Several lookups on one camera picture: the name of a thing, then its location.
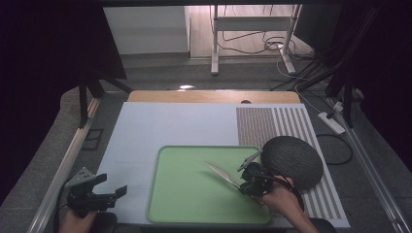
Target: power strip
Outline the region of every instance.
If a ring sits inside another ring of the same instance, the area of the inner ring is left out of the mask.
[[[323,112],[318,115],[318,117],[327,125],[333,132],[337,135],[343,134],[345,129],[340,126],[333,118],[327,118],[327,113]]]

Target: green cutting mat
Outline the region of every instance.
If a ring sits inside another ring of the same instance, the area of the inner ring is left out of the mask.
[[[148,217],[154,222],[266,223],[269,210],[242,195],[204,161],[237,183],[237,168],[256,147],[167,146],[159,151]]]

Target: aluminum rail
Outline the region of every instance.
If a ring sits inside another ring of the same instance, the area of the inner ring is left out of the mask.
[[[73,137],[72,142],[68,150],[66,151],[57,172],[54,175],[51,185],[34,216],[27,233],[41,233],[45,230],[46,225],[49,222],[49,218],[52,215],[54,205],[57,199],[58,191],[61,186],[67,180],[73,164],[76,161],[77,155],[82,147],[83,141],[87,135],[88,129],[90,128],[93,117],[96,113],[97,107],[100,103],[100,99],[93,98],[88,106],[88,120],[83,128],[79,128]]]

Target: black mesh sponge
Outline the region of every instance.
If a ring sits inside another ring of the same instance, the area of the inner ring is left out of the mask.
[[[324,174],[321,158],[306,142],[280,136],[266,142],[260,155],[261,164],[293,179],[293,185],[304,190],[315,186]]]

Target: black curtain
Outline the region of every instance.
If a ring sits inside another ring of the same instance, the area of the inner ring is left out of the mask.
[[[49,132],[61,95],[80,75],[98,79],[95,71],[125,79],[101,7],[1,1],[0,203]]]
[[[351,73],[361,108],[412,171],[412,1],[386,1],[355,55]]]

